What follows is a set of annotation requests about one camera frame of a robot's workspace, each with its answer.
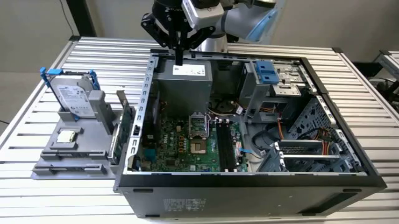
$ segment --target barcode sticker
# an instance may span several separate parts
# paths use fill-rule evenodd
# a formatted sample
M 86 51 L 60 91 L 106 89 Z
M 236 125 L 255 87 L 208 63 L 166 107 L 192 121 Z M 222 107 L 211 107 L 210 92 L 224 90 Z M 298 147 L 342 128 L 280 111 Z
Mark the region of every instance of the barcode sticker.
M 242 114 L 242 112 L 243 112 L 243 110 L 244 110 L 244 108 L 242 107 L 242 106 L 238 106 L 238 110 L 236 110 L 236 114 Z
M 206 65 L 203 64 L 184 64 L 182 66 L 174 65 L 172 74 L 180 76 L 206 76 Z

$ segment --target green motherboard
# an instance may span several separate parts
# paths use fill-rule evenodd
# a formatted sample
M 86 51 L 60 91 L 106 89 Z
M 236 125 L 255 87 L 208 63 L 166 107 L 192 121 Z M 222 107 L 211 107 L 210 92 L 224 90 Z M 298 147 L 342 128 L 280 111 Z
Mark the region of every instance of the green motherboard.
M 190 139 L 190 122 L 187 119 L 162 118 L 160 138 L 155 152 L 155 160 L 151 162 L 151 171 L 159 172 L 223 172 L 219 166 L 218 132 L 215 122 L 210 124 L 196 119 L 191 130 L 203 130 L 210 125 L 207 139 Z M 231 144 L 235 155 L 236 142 L 240 144 L 240 132 L 238 123 L 230 125 Z M 247 172 L 247 163 L 238 165 L 238 172 Z

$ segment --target wall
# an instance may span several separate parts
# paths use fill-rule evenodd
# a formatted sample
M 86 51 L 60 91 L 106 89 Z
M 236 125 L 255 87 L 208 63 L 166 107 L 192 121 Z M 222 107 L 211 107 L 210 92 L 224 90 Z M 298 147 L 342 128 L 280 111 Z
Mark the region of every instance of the wall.
M 271 44 L 340 47 L 371 61 L 399 49 L 399 0 L 286 0 Z
M 87 0 L 99 36 L 152 40 L 140 26 L 154 0 Z
M 37 72 L 48 67 L 71 37 L 59 0 L 0 0 L 0 30 L 0 71 Z

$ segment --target processor chip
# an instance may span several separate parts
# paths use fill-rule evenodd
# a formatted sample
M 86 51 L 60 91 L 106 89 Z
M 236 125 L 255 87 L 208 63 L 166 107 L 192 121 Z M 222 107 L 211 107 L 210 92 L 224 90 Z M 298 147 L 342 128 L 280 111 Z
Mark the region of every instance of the processor chip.
M 206 141 L 204 140 L 192 140 L 190 142 L 190 151 L 192 154 L 206 154 Z
M 75 141 L 76 132 L 71 130 L 63 130 L 58 135 L 58 143 L 71 143 Z

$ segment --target floor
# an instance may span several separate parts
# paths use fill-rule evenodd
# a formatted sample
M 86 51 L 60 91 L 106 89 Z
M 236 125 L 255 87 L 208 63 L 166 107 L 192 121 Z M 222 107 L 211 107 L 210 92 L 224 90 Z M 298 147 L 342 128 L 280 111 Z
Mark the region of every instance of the floor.
M 39 72 L 0 72 L 0 80 L 0 120 L 11 122 L 40 81 Z M 0 133 L 5 128 L 0 123 Z

